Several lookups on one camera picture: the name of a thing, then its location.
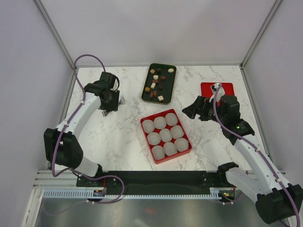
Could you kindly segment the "metal tongs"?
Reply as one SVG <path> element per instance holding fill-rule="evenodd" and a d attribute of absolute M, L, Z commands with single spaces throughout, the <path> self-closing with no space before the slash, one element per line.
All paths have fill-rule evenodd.
<path fill-rule="evenodd" d="M 121 105 L 124 105 L 124 104 L 125 104 L 125 98 L 121 97 L 120 100 L 117 103 L 117 107 L 111 108 L 111 109 L 107 109 L 107 110 L 104 110 L 102 112 L 103 117 L 107 117 L 110 113 L 117 111 L 118 107 L 121 106 Z"/>

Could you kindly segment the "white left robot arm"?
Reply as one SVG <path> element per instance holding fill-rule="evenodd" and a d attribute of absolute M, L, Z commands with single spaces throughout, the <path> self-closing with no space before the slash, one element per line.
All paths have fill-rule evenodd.
<path fill-rule="evenodd" d="M 119 82 L 97 81 L 86 86 L 80 85 L 82 99 L 79 100 L 78 105 L 54 129 L 45 130 L 45 156 L 52 164 L 54 177 L 71 170 L 87 177 L 87 181 L 92 186 L 100 186 L 103 183 L 101 165 L 84 156 L 78 139 L 95 111 L 118 110 L 119 85 Z"/>

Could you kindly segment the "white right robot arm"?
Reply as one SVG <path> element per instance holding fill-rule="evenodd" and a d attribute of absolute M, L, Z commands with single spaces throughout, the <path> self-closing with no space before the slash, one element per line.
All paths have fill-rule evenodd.
<path fill-rule="evenodd" d="M 271 224 L 294 216 L 301 227 L 299 211 L 303 189 L 292 185 L 261 150 L 258 138 L 248 122 L 241 118 L 240 103 L 235 96 L 224 95 L 219 101 L 198 96 L 193 104 L 182 109 L 188 118 L 199 116 L 201 121 L 214 121 L 223 135 L 243 155 L 256 178 L 246 175 L 237 165 L 219 166 L 216 180 L 220 186 L 232 184 L 255 204 L 261 219 Z"/>

